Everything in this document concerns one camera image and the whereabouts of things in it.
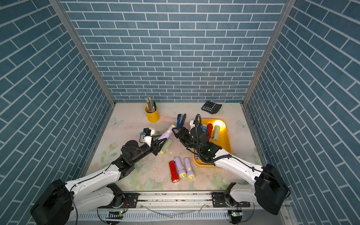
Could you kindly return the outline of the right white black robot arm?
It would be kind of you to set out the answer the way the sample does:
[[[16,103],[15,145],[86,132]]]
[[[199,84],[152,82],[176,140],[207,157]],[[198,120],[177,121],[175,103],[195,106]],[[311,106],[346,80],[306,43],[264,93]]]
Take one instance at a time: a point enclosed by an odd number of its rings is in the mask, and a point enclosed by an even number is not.
[[[257,203],[270,214],[278,215],[285,199],[290,196],[290,189],[276,167],[255,165],[232,155],[210,142],[201,126],[201,116],[197,114],[191,129],[174,127],[172,131],[182,145],[203,163],[224,168],[249,183],[251,188],[230,185],[228,190],[232,200]]]

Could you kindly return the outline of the red flashlight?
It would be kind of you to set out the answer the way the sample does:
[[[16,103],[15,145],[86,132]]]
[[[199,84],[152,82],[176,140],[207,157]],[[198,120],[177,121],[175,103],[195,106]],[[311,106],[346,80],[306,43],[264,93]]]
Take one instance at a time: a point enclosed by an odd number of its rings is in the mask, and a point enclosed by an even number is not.
[[[179,178],[179,175],[178,175],[178,172],[176,169],[176,164],[174,161],[169,162],[169,168],[170,168],[172,183],[178,182],[180,178]]]
[[[208,123],[207,124],[207,129],[206,129],[206,135],[207,135],[208,139],[210,139],[212,137],[212,130],[213,130],[213,124]]]

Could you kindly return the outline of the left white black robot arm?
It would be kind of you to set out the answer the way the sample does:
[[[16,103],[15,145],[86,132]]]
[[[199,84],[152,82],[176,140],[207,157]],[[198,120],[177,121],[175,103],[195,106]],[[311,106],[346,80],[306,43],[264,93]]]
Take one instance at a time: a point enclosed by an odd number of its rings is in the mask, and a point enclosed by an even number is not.
[[[58,179],[52,182],[30,210],[38,225],[64,225],[80,214],[102,206],[120,208],[123,191],[116,182],[128,176],[135,164],[150,153],[157,155],[166,138],[151,139],[139,146],[135,140],[126,142],[122,154],[109,166],[72,181]]]

